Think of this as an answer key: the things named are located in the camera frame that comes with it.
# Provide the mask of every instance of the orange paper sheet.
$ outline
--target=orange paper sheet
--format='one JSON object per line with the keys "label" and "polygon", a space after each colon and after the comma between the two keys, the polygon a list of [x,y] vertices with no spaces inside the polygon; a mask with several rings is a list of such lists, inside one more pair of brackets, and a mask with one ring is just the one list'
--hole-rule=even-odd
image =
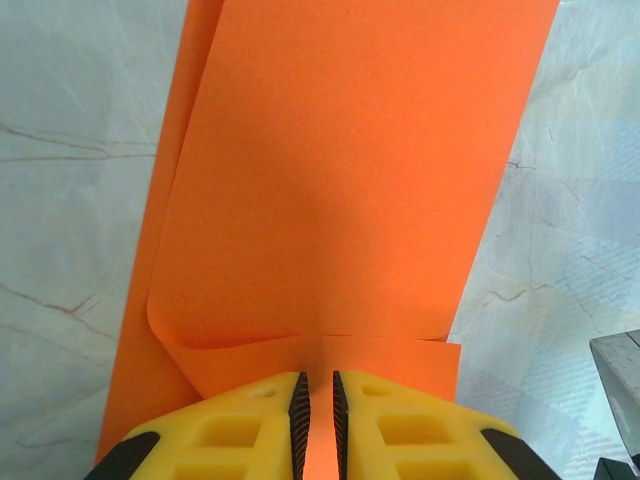
{"label": "orange paper sheet", "polygon": [[439,340],[556,3],[191,0],[100,452],[305,370],[305,478],[337,478],[331,370],[452,399]]}

